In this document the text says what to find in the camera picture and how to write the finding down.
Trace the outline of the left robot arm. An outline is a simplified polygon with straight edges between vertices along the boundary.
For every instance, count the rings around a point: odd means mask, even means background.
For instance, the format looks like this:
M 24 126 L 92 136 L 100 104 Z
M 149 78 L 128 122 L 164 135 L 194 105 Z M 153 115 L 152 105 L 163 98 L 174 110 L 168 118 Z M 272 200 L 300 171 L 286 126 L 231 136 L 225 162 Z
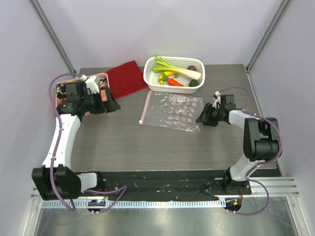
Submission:
M 88 115 L 110 113 L 121 107 L 104 82 L 99 87 L 79 80 L 56 85 L 56 128 L 48 154 L 31 177 L 43 200 L 77 199 L 88 190 L 100 196 L 105 189 L 101 173 L 76 174 L 71 170 L 71 154 L 82 119 Z

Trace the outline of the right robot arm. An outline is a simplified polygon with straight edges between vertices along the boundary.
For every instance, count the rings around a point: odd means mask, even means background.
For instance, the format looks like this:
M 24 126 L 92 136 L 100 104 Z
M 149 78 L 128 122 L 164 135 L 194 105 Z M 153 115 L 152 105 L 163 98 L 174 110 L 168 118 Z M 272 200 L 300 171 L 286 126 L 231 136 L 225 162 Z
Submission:
M 231 94 L 216 94 L 214 98 L 213 104 L 206 103 L 196 122 L 216 127 L 224 121 L 243 130 L 243 155 L 225 171 L 219 185 L 227 194 L 234 194 L 256 169 L 282 153 L 278 121 L 237 109 Z

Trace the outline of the toy purple onion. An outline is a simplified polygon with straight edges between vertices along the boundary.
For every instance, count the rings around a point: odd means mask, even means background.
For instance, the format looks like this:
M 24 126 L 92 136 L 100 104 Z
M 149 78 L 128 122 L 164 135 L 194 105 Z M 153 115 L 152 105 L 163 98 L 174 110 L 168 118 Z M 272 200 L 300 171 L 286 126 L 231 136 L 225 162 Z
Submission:
M 196 71 L 196 67 L 194 65 L 191 65 L 191 66 L 188 67 L 188 70 Z

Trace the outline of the toy dark green avocado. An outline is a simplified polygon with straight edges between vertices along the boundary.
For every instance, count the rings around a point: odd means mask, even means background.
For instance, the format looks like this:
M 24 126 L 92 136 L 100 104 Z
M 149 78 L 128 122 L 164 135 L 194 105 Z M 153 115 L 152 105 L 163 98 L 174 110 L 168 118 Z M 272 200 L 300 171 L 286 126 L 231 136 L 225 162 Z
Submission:
M 199 86 L 199 82 L 197 80 L 191 80 L 189 83 L 189 87 L 197 87 Z

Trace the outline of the toy orange carrot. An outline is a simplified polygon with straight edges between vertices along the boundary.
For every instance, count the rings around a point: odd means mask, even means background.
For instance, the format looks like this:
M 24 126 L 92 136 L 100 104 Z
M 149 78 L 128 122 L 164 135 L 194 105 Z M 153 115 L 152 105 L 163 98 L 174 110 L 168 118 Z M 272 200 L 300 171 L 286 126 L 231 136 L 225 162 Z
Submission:
M 172 79 L 172 78 L 169 78 L 167 80 L 168 84 L 170 86 L 175 86 L 175 87 L 183 87 L 184 85 L 180 84 L 179 82 L 177 82 L 176 80 Z

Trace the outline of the toy celery leek stalk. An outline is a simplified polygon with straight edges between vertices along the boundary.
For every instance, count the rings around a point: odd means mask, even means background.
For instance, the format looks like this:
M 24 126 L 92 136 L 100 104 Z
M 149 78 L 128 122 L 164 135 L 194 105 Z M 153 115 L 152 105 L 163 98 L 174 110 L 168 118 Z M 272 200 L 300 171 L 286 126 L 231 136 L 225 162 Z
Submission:
M 172 65 L 171 63 L 167 62 L 160 56 L 155 56 L 156 65 L 153 67 L 153 71 L 155 72 L 165 72 L 165 71 L 172 71 L 176 74 L 184 75 L 188 78 L 200 80 L 202 78 L 202 74 L 196 71 L 188 70 L 188 68 L 181 68 Z

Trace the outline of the clear zip top bag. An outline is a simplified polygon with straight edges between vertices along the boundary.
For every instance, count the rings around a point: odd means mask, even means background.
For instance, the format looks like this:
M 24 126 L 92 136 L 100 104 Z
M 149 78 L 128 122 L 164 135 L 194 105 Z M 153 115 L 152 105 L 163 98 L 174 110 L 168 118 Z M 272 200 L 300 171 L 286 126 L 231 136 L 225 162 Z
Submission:
M 149 91 L 140 125 L 150 125 L 187 132 L 199 132 L 202 124 L 197 118 L 204 109 L 203 98 L 182 94 Z

